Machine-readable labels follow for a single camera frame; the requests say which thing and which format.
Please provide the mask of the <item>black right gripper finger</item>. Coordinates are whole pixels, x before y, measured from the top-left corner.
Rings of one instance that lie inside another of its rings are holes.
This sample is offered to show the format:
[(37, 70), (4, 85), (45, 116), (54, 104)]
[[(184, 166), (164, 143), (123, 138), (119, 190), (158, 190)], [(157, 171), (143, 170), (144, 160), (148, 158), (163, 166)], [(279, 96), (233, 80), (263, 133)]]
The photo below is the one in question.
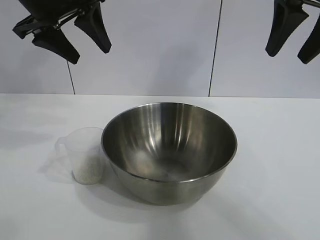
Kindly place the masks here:
[(265, 47), (270, 57), (281, 50), (290, 35), (309, 15), (303, 10), (302, 0), (274, 0), (272, 26)]
[(297, 57), (304, 64), (308, 64), (320, 53), (320, 29), (314, 28), (300, 49)]

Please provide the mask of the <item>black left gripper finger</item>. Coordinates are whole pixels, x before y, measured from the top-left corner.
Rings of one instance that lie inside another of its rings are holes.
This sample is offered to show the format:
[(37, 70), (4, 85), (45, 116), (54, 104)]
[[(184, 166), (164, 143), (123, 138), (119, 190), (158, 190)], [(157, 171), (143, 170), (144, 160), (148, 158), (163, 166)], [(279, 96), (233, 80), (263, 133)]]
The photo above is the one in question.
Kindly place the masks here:
[(112, 43), (108, 37), (99, 2), (86, 5), (76, 17), (74, 25), (86, 33), (103, 53), (109, 53)]
[(46, 29), (34, 35), (32, 43), (51, 51), (72, 64), (77, 64), (80, 54), (60, 29)]

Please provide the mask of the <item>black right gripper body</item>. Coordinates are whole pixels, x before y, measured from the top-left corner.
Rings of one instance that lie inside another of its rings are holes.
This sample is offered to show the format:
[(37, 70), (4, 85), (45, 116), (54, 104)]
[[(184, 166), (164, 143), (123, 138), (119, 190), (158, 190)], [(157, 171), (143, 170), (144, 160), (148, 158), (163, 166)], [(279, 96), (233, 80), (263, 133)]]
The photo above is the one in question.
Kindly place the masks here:
[(293, 3), (299, 4), (299, 5), (308, 5), (312, 7), (319, 7), (320, 1), (319, 0), (292, 0)]

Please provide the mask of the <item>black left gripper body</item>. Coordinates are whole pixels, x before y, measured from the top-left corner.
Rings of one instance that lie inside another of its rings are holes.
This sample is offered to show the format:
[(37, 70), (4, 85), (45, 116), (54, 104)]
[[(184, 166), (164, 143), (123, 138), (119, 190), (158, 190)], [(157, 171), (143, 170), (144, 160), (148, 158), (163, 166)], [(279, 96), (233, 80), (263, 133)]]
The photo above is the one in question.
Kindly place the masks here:
[(24, 39), (36, 30), (50, 26), (59, 29), (73, 18), (84, 15), (100, 2), (100, 0), (21, 0), (19, 3), (30, 15), (19, 21), (12, 31)]

